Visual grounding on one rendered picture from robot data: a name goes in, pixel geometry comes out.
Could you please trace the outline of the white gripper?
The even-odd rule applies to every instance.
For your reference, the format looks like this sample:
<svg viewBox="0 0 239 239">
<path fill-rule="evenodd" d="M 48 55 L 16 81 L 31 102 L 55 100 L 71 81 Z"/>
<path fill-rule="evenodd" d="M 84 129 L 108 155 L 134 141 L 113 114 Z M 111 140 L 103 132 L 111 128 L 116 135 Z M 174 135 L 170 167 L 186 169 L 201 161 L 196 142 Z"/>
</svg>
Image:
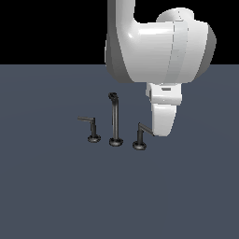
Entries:
<svg viewBox="0 0 239 239">
<path fill-rule="evenodd" d="M 153 134 L 167 136 L 175 121 L 176 108 L 182 102 L 181 85 L 148 83 L 146 96 L 151 103 Z"/>
</svg>

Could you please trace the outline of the dark faucet spout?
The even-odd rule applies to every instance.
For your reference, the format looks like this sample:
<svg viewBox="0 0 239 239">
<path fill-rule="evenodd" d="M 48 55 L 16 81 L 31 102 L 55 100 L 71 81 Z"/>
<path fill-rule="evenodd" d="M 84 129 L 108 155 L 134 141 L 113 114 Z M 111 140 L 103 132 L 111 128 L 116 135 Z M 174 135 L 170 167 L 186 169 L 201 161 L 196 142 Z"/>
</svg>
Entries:
<svg viewBox="0 0 239 239">
<path fill-rule="evenodd" d="M 112 102 L 112 126 L 113 136 L 109 139 L 109 145 L 119 147 L 123 144 L 123 140 L 119 137 L 119 97 L 115 92 L 108 94 Z"/>
</svg>

